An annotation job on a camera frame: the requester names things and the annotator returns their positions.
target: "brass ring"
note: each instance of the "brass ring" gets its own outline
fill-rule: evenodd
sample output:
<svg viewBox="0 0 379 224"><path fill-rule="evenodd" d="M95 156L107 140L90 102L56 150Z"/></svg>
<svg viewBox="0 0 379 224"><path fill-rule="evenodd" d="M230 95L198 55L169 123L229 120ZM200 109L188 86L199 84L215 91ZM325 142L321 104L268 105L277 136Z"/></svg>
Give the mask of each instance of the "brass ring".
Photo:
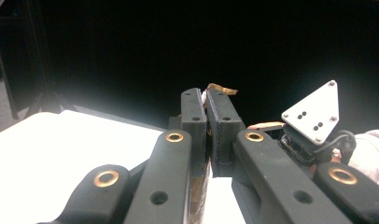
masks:
<svg viewBox="0 0 379 224"><path fill-rule="evenodd" d="M102 181L100 180L100 178L103 176L103 175L113 175L109 180L107 180L106 182L105 181ZM115 182L117 182L119 178L119 174L117 171L113 171L113 170L107 170L107 171L103 171L102 173L99 173L94 179L93 179L93 184L98 187L98 188L106 188L106 187L109 187L113 184L115 184Z"/></svg>
<svg viewBox="0 0 379 224"><path fill-rule="evenodd" d="M169 142L180 142L184 139L184 135L181 133L169 133L166 135L166 140Z"/></svg>
<svg viewBox="0 0 379 224"><path fill-rule="evenodd" d="M338 176L337 175L338 172L344 173L345 175L347 175L347 178ZM355 185L358 182L358 179L354 175L352 175L346 170L339 169L339 168L330 168L329 175L332 177L332 179L338 182L341 182L343 184L347 184L347 185Z"/></svg>
<svg viewBox="0 0 379 224"><path fill-rule="evenodd" d="M246 138L253 142L260 142L263 140L262 134L259 133L247 133Z"/></svg>

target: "white cloth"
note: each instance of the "white cloth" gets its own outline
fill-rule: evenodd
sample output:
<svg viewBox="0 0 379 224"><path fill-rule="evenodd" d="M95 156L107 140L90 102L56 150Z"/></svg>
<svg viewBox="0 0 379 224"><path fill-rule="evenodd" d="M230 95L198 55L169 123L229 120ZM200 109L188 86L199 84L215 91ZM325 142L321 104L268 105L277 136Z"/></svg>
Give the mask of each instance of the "white cloth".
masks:
<svg viewBox="0 0 379 224"><path fill-rule="evenodd" d="M379 130L356 135L357 147L349 165L379 185Z"/></svg>

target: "black background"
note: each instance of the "black background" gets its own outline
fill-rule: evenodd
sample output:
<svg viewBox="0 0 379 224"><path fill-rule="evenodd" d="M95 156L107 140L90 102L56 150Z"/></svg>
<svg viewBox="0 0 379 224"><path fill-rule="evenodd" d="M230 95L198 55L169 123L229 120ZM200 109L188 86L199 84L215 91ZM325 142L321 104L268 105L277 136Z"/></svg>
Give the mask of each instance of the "black background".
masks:
<svg viewBox="0 0 379 224"><path fill-rule="evenodd" d="M338 128L379 129L379 2L41 1L57 88L76 105L165 127L214 82L246 125L331 79Z"/></svg>

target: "black hole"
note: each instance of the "black hole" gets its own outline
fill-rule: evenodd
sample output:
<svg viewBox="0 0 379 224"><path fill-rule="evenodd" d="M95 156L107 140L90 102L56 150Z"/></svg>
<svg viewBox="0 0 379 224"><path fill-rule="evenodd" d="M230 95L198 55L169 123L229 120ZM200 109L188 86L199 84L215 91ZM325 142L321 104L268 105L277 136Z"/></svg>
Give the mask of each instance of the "black hole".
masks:
<svg viewBox="0 0 379 224"><path fill-rule="evenodd" d="M174 133L174 134L172 134L172 135L169 136L169 139L170 139L170 140L177 140L177 139L179 139L179 138L180 138L180 135L178 135L178 134L176 134L176 133Z"/></svg>
<svg viewBox="0 0 379 224"><path fill-rule="evenodd" d="M153 204L159 205L166 203L168 200L167 194L163 191L157 191L149 198Z"/></svg>
<svg viewBox="0 0 379 224"><path fill-rule="evenodd" d="M300 203L311 203L312 202L312 196L310 196L308 193L306 193L303 190L297 190L294 192L294 198L297 199Z"/></svg>
<svg viewBox="0 0 379 224"><path fill-rule="evenodd" d="M248 137L254 140L258 140L261 138L258 134L255 134L255 133L249 134Z"/></svg>
<svg viewBox="0 0 379 224"><path fill-rule="evenodd" d="M105 174L105 175L102 175L99 177L99 180L100 182L108 182L109 180L111 180L113 178L113 175L112 174Z"/></svg>
<svg viewBox="0 0 379 224"><path fill-rule="evenodd" d="M340 177L341 179L350 179L350 175L344 173L344 172L340 172L340 171L337 171L335 172L335 174Z"/></svg>

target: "white table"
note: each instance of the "white table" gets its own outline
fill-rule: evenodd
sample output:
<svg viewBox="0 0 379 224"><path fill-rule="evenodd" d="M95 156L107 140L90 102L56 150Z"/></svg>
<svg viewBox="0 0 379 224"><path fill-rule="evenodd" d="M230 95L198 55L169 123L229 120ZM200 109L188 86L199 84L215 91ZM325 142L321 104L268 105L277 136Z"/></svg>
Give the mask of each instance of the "white table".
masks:
<svg viewBox="0 0 379 224"><path fill-rule="evenodd" d="M0 224L54 220L90 170L133 169L149 158L160 134L72 111L39 113L1 132ZM207 197L204 223L244 223L230 179L209 182ZM214 209L223 203L230 211Z"/></svg>

